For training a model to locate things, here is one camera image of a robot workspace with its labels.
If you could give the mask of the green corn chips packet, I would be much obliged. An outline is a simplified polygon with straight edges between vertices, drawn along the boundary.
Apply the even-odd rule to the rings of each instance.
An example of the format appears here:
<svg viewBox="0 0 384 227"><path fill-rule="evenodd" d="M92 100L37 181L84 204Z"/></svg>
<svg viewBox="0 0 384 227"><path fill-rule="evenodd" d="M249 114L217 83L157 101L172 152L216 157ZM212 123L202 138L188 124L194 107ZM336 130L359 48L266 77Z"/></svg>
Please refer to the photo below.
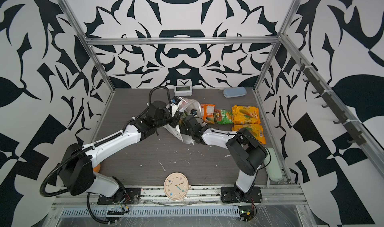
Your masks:
<svg viewBox="0 0 384 227"><path fill-rule="evenodd" d="M231 125L234 123L233 113L225 109L215 109L214 121L218 125Z"/></svg>

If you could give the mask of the patterned paper gift bag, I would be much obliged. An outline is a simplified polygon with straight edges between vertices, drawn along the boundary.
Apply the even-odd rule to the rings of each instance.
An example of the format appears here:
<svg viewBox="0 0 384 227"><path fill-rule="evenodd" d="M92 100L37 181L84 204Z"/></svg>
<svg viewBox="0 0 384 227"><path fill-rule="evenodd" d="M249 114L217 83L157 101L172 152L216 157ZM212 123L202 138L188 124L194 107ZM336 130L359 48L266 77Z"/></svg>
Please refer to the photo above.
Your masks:
<svg viewBox="0 0 384 227"><path fill-rule="evenodd" d="M194 145L196 142L190 134L188 134L184 122L187 120L188 116L202 118L201 104L195 99L174 96L168 107L170 108L171 114L173 114L173 120L176 120L176 124L174 124L174 127L173 125L168 124L165 125L164 128L184 144Z"/></svg>

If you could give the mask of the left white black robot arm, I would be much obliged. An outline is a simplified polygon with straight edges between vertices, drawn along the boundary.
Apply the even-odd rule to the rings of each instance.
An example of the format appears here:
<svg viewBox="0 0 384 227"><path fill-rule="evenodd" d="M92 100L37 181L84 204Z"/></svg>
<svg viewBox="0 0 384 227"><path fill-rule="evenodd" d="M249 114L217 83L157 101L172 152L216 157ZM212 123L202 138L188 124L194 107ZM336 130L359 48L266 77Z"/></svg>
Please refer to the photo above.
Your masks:
<svg viewBox="0 0 384 227"><path fill-rule="evenodd" d="M178 97L172 98L170 105L154 101L141 117L132 120L122 130L82 147L77 144L68 147L58 172L68 192L72 196L99 194L114 204L123 202L126 189L121 181L96 173L93 168L122 149L154 135L158 128L175 127L182 115L178 111L181 102Z"/></svg>

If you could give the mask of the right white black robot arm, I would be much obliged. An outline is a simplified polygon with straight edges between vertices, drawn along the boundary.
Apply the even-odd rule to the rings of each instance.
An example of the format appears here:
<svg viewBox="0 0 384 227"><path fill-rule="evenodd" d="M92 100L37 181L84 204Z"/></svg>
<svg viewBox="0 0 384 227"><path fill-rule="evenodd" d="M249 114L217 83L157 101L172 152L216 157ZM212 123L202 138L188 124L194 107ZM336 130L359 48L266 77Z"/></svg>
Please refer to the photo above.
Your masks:
<svg viewBox="0 0 384 227"><path fill-rule="evenodd" d="M245 128L236 132L215 130L199 123L194 116L182 120L180 131L197 144L217 146L229 151L239 168L239 175L233 187L221 188L223 203L251 203L261 198L254 190L255 179L269 152L250 131Z"/></svg>

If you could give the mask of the yellow snack packet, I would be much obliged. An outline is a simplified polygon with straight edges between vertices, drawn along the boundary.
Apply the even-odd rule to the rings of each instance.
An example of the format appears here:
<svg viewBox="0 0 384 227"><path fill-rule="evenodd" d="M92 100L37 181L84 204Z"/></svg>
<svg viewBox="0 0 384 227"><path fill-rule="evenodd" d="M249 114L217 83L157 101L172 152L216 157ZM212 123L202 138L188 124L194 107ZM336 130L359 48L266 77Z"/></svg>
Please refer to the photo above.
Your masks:
<svg viewBox="0 0 384 227"><path fill-rule="evenodd" d="M239 131L240 129L247 129L260 143L266 144L266 138L264 135L264 129L259 124L249 124L249 125L234 125L232 131Z"/></svg>
<svg viewBox="0 0 384 227"><path fill-rule="evenodd" d="M232 107L232 113L235 125L261 124L259 109L257 107L234 105Z"/></svg>

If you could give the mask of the orange snack packet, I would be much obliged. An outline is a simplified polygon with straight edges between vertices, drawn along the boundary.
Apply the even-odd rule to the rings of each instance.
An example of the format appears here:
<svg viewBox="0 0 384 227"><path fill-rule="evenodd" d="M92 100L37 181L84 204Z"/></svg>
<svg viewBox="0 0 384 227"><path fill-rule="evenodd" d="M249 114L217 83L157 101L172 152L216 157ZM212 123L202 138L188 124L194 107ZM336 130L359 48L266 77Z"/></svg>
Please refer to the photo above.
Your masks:
<svg viewBox="0 0 384 227"><path fill-rule="evenodd" d="M201 110L202 110L202 116L203 120L207 124L214 124L214 112L215 112L215 105L213 104L201 104Z"/></svg>

